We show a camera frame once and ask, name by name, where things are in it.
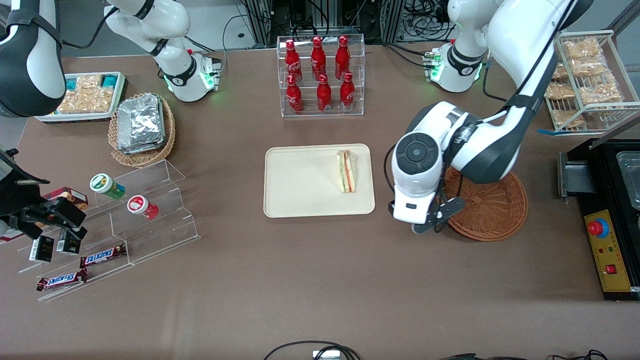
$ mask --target black box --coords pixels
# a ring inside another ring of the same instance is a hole
[[[78,255],[80,253],[80,240],[73,236],[69,231],[62,230],[56,252]]]
[[[39,236],[33,240],[31,246],[31,255],[29,255],[29,261],[45,261],[50,263],[51,256],[53,255],[53,239],[46,236]]]

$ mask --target sandwich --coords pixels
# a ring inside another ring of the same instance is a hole
[[[356,155],[349,150],[338,152],[338,174],[340,175],[340,190],[343,193],[356,192],[355,176]]]

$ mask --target red emergency stop button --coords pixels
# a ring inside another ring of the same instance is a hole
[[[609,234],[609,224],[604,219],[597,218],[587,225],[587,231],[593,236],[604,238]]]

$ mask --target white jar with green label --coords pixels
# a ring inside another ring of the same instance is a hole
[[[97,174],[89,183],[91,190],[107,195],[113,200],[118,200],[124,196],[124,186],[116,183],[111,176],[107,174]]]

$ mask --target white jar with red label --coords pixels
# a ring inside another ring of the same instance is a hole
[[[127,202],[127,209],[132,214],[144,216],[147,220],[152,220],[159,212],[157,205],[150,203],[146,197],[141,195],[131,197]]]

